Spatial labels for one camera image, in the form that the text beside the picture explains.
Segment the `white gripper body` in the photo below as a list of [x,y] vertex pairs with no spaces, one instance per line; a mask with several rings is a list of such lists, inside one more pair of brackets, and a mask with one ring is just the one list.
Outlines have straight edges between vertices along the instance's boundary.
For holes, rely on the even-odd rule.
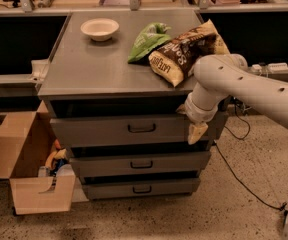
[[187,117],[195,124],[211,121],[217,112],[217,106],[214,106],[211,110],[205,110],[195,105],[192,93],[187,96],[184,109]]

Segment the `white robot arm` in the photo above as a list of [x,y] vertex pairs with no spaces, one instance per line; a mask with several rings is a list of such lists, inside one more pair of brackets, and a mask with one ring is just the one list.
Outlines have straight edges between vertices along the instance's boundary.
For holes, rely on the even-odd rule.
[[[188,142],[196,143],[228,96],[254,108],[288,130],[288,82],[254,75],[239,54],[207,55],[193,66],[195,86],[179,110],[191,121]],[[288,240],[288,209],[281,240]]]

